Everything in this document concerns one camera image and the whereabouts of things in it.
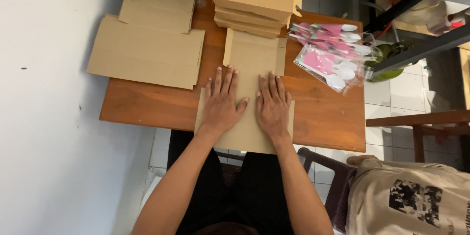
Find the wooden table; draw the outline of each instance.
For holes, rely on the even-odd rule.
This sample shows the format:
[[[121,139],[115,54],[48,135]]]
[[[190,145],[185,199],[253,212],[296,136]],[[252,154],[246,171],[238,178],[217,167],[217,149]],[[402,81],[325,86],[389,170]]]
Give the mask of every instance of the wooden table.
[[[292,22],[353,24],[362,23],[301,11]],[[197,0],[192,27],[205,30],[201,68],[193,90],[110,78],[100,120],[193,131],[201,87],[215,77],[222,65],[226,28],[214,22],[212,0]],[[287,29],[281,30],[285,36]],[[293,64],[302,46],[287,41],[285,76],[282,81],[294,100],[295,144],[365,152],[364,89],[352,88],[346,96],[333,91]]]

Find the red cable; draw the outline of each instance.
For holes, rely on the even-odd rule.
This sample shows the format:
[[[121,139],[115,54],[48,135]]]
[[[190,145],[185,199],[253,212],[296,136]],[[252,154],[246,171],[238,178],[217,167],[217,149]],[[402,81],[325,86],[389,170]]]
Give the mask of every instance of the red cable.
[[[396,3],[396,0],[390,0],[391,2],[391,5],[395,5]],[[377,36],[375,36],[376,39],[378,39],[379,37],[383,36],[390,28],[391,28],[391,25],[393,24],[393,21],[391,21],[390,23],[388,23],[388,25],[385,27],[385,29],[380,32]]]

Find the white wall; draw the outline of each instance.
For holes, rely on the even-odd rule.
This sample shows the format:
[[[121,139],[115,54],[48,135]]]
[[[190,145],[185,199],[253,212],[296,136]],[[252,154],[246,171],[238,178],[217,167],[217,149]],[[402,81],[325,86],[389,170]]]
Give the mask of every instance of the white wall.
[[[149,135],[99,121],[108,78],[85,73],[121,1],[0,0],[0,234],[111,233]]]

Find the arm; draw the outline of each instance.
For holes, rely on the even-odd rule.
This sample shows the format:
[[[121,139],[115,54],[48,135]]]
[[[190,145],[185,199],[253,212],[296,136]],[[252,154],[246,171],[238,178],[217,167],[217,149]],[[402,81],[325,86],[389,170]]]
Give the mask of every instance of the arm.
[[[274,72],[260,76],[256,94],[258,124],[273,141],[279,164],[292,229],[296,235],[332,235],[333,228],[314,185],[305,172],[287,131],[292,96],[284,91]]]
[[[209,151],[223,132],[232,128],[244,112],[248,98],[235,107],[238,71],[229,65],[222,85],[222,68],[217,69],[214,92],[212,80],[206,85],[204,114],[199,130],[178,160],[157,184],[142,208],[132,235],[175,234],[188,209],[197,177]]]

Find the person's left hand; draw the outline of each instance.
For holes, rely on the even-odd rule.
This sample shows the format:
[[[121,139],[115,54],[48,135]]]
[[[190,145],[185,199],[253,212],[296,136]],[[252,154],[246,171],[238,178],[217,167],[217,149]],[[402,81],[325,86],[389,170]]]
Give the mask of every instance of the person's left hand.
[[[208,130],[221,136],[238,122],[245,111],[249,98],[243,98],[238,107],[235,106],[238,70],[228,66],[224,82],[222,83],[222,68],[217,68],[214,83],[214,92],[211,93],[212,79],[205,87],[205,106],[199,130]]]

